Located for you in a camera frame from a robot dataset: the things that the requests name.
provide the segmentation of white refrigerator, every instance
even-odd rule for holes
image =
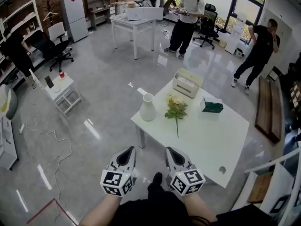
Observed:
[[[61,0],[65,29],[73,42],[88,36],[83,0]]]

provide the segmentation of red object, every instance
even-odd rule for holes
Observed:
[[[68,219],[70,219],[72,221],[72,223],[74,223],[74,225],[77,225],[72,218],[69,217],[69,215],[66,213],[66,211],[63,209],[63,207],[58,203],[58,201],[54,198],[52,199],[49,203],[47,203],[37,214],[35,214],[31,219],[29,219],[26,224],[29,224],[30,222],[32,222],[42,211],[44,211],[47,207],[50,206],[50,204],[55,201],[55,203],[57,204],[57,206],[63,211],[63,213],[67,216]]]

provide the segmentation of hole in table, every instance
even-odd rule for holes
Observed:
[[[226,168],[220,167],[219,171],[224,175],[226,173]]]

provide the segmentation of gray tiled floor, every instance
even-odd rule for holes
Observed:
[[[66,118],[39,88],[32,90],[24,83],[17,89],[19,106],[12,122],[20,162],[13,171],[0,169],[0,219],[5,225],[24,225],[52,198],[58,198],[57,185],[65,210],[79,221],[104,195],[99,181],[111,156],[130,145],[137,148],[138,180],[123,202],[145,198],[146,187],[153,175],[157,171],[167,175],[167,170],[164,148],[158,143],[147,137],[147,147],[144,150],[138,148],[135,126],[130,121],[142,103],[142,95],[137,89],[156,94],[181,67],[204,77],[203,89],[221,98],[250,122],[244,149],[227,188],[208,183],[200,191],[202,198],[216,213],[231,209],[245,182],[244,170],[268,162],[275,150],[253,126],[258,80],[254,81],[250,96],[246,96],[243,85],[250,73],[248,70],[233,89],[230,80],[242,60],[218,45],[212,50],[209,45],[200,48],[197,42],[191,42],[184,60],[179,60],[175,54],[164,53],[163,48],[169,46],[169,40],[163,31],[168,30],[166,34],[170,36],[172,27],[171,24],[168,27],[157,26],[154,52],[151,52],[151,32],[140,34],[138,60],[133,58],[133,46],[127,32],[118,31],[119,47],[114,49],[109,24],[99,26],[98,31],[88,38],[73,44],[71,53],[74,63],[64,62],[63,70],[73,78],[84,101],[73,108]],[[47,75],[52,79],[57,76],[58,69],[50,73],[48,66],[44,65],[36,72],[42,82]],[[28,123],[32,123],[37,110],[33,104],[39,107],[39,112],[31,129],[44,132],[56,130],[58,139],[71,139],[72,155],[60,164],[56,173],[57,185],[54,172],[59,159],[51,162],[60,154],[61,159],[70,153],[69,143],[57,143],[54,134],[45,136],[28,129],[21,135],[18,133],[19,124],[25,122],[29,114],[31,119]],[[91,120],[98,135],[94,136],[85,126],[87,119]],[[42,180],[38,165],[44,169],[51,190]],[[19,190],[28,208],[27,213],[16,190]],[[55,225],[56,215],[57,209],[52,205],[30,225]],[[58,225],[70,225],[65,216],[58,217],[56,222]]]

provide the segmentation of hand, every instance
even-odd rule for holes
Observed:
[[[276,38],[276,32],[275,31],[272,32],[272,36],[273,36],[273,39]]]

